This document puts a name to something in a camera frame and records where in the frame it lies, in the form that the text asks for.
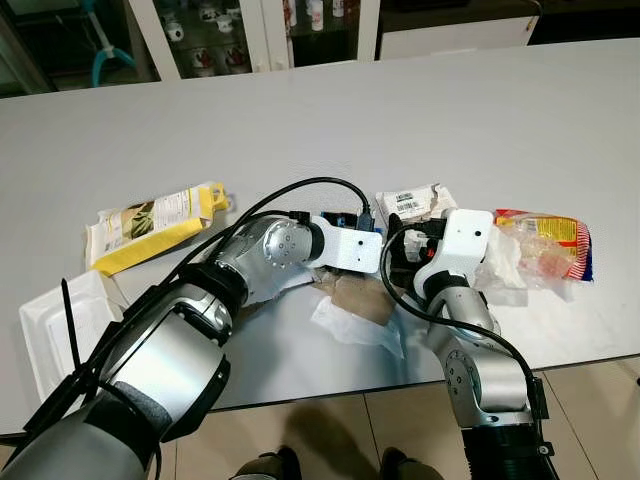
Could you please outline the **white tissue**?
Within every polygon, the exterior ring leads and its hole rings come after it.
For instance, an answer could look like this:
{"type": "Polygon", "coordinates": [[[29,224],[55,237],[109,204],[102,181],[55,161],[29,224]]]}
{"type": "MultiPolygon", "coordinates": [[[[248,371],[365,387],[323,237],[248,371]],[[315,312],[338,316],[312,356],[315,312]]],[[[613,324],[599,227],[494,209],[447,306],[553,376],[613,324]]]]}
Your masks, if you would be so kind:
{"type": "Polygon", "coordinates": [[[365,317],[334,305],[332,297],[324,297],[317,302],[310,321],[326,330],[340,343],[352,346],[379,346],[387,349],[390,355],[396,358],[404,358],[401,330],[397,326],[372,323],[365,317]]]}
{"type": "Polygon", "coordinates": [[[484,259],[476,270],[476,287],[480,291],[525,291],[529,284],[518,269],[521,256],[517,239],[508,236],[502,228],[493,227],[484,259]]]}

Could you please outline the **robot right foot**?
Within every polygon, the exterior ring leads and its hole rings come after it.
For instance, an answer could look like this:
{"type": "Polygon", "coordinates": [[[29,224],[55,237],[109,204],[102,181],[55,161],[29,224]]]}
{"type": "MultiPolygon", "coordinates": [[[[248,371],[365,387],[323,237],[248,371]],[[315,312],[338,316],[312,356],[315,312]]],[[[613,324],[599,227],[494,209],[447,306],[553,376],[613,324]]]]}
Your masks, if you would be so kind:
{"type": "Polygon", "coordinates": [[[434,467],[425,465],[394,447],[381,454],[379,480],[444,480],[434,467]]]}

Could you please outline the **clear red yellow snack bag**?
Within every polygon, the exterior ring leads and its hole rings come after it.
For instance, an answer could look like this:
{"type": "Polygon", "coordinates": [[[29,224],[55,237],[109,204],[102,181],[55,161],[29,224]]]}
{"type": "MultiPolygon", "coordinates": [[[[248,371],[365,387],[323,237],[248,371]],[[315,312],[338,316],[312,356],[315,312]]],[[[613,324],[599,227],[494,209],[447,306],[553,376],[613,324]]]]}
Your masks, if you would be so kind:
{"type": "Polygon", "coordinates": [[[593,238],[573,218],[515,209],[494,211],[495,227],[520,243],[520,273],[527,288],[593,280],[593,238]]]}

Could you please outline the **white board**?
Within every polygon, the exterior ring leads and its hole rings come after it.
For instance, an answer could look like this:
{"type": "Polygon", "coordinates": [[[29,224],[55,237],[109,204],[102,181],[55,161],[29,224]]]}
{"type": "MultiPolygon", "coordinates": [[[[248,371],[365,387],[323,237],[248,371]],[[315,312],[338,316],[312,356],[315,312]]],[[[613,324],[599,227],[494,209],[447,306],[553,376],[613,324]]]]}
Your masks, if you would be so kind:
{"type": "Polygon", "coordinates": [[[385,32],[378,60],[526,46],[536,24],[538,18],[531,15],[385,32]]]}

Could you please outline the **white foam tray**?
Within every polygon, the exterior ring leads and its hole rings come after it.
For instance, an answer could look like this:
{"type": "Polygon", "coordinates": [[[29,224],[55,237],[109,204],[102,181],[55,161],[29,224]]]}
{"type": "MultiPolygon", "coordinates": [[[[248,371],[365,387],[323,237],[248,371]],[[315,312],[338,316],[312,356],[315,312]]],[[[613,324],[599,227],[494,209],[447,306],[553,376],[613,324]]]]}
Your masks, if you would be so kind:
{"type": "MultiPolygon", "coordinates": [[[[128,300],[114,279],[96,270],[70,279],[68,292],[79,356],[87,360],[108,324],[123,319],[128,300]]],[[[19,315],[38,399],[45,401],[74,370],[61,287],[24,303],[19,315]]]]}

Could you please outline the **teal plastic mop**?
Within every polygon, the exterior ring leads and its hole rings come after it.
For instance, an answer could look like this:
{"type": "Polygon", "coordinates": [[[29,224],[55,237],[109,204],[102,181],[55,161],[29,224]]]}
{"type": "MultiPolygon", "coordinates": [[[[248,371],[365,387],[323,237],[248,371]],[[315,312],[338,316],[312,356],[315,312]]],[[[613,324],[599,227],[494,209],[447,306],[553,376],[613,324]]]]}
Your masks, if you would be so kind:
{"type": "Polygon", "coordinates": [[[90,87],[97,88],[101,84],[102,69],[104,65],[108,63],[110,59],[118,59],[129,68],[137,67],[136,60],[132,58],[132,55],[128,54],[128,51],[118,49],[110,41],[108,33],[102,28],[99,15],[95,10],[97,0],[79,0],[81,9],[86,18],[90,20],[90,24],[93,28],[93,32],[96,33],[97,42],[95,49],[95,56],[93,56],[93,63],[90,70],[90,87]]]}

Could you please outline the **white wrapper with barcode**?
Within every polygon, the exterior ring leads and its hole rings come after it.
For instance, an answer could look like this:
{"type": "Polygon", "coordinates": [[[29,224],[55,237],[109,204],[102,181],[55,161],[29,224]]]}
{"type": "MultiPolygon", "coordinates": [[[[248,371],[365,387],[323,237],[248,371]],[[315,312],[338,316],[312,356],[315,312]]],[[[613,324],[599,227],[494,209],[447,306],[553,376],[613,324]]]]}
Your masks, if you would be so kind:
{"type": "Polygon", "coordinates": [[[442,183],[401,191],[376,192],[375,205],[379,218],[394,229],[392,216],[402,223],[415,223],[430,218],[443,218],[444,211],[457,209],[457,201],[442,183]]]}

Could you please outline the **brown cardboard piece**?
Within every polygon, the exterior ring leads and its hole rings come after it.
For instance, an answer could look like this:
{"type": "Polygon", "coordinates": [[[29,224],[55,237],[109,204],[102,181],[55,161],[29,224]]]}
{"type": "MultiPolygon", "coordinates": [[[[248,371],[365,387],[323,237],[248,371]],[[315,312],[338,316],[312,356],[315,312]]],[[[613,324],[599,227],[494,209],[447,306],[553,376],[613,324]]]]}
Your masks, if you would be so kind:
{"type": "Polygon", "coordinates": [[[396,303],[384,291],[379,276],[334,269],[312,270],[314,287],[328,294],[338,308],[370,323],[387,326],[396,303]]]}

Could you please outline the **white flat tissue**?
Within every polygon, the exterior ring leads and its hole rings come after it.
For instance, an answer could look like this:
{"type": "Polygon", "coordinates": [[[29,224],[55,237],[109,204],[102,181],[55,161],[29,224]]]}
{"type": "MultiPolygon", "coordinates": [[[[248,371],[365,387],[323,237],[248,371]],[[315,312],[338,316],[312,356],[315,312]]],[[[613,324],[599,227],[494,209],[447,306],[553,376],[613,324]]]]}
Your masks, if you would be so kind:
{"type": "Polygon", "coordinates": [[[352,346],[379,346],[387,349],[390,355],[396,358],[404,358],[401,330],[397,326],[372,323],[365,317],[334,305],[332,297],[324,297],[317,302],[310,321],[326,330],[340,343],[352,346]]]}

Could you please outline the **white printed mug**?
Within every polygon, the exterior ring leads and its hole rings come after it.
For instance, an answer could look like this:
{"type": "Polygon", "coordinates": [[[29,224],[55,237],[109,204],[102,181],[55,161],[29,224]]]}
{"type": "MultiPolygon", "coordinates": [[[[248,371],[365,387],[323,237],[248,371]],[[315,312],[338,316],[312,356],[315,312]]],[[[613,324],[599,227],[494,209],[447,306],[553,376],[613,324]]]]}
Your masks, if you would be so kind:
{"type": "Polygon", "coordinates": [[[224,63],[230,74],[251,72],[250,55],[241,45],[230,45],[224,50],[224,63]]]}
{"type": "Polygon", "coordinates": [[[191,63],[196,77],[214,77],[218,74],[214,55],[206,47],[197,47],[191,51],[191,63]]]}

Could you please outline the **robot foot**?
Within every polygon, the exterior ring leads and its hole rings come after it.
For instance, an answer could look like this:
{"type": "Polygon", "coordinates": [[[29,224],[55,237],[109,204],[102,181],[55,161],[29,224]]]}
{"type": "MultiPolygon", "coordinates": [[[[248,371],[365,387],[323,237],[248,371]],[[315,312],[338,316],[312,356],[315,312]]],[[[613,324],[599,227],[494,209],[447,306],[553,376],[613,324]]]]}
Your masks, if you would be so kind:
{"type": "Polygon", "coordinates": [[[379,480],[444,480],[434,467],[425,465],[394,447],[381,454],[379,480]]]}
{"type": "Polygon", "coordinates": [[[302,480],[300,460],[292,448],[282,445],[244,463],[228,480],[302,480]]]}

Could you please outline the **yellow white snack package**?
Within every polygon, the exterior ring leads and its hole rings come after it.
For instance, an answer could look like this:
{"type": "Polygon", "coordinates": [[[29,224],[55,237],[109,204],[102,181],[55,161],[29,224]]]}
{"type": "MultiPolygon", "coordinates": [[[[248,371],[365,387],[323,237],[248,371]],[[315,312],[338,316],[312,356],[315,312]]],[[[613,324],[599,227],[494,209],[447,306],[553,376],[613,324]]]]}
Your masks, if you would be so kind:
{"type": "Polygon", "coordinates": [[[209,229],[216,211],[229,209],[223,183],[205,182],[173,195],[102,210],[87,225],[84,265],[115,275],[209,229]]]}

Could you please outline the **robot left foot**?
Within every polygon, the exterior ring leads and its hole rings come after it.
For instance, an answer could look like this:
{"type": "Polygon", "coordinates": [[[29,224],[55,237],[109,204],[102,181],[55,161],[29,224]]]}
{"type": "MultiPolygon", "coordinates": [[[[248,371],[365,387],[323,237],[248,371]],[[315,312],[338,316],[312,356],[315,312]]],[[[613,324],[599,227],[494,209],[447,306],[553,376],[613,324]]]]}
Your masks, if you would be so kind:
{"type": "Polygon", "coordinates": [[[244,463],[228,480],[302,480],[300,460],[292,448],[282,445],[244,463]]]}

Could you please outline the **white framed glass cabinet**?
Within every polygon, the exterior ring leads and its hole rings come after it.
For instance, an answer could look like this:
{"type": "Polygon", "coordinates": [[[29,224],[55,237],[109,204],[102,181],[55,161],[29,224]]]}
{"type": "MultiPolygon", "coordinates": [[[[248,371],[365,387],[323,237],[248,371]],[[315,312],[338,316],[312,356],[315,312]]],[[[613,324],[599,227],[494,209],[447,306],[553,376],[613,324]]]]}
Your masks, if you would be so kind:
{"type": "MultiPolygon", "coordinates": [[[[187,81],[191,51],[214,55],[241,45],[250,73],[378,58],[381,9],[394,0],[97,0],[116,49],[137,67],[110,59],[99,87],[187,81]]],[[[0,0],[0,99],[90,87],[97,37],[81,0],[0,0]]]]}

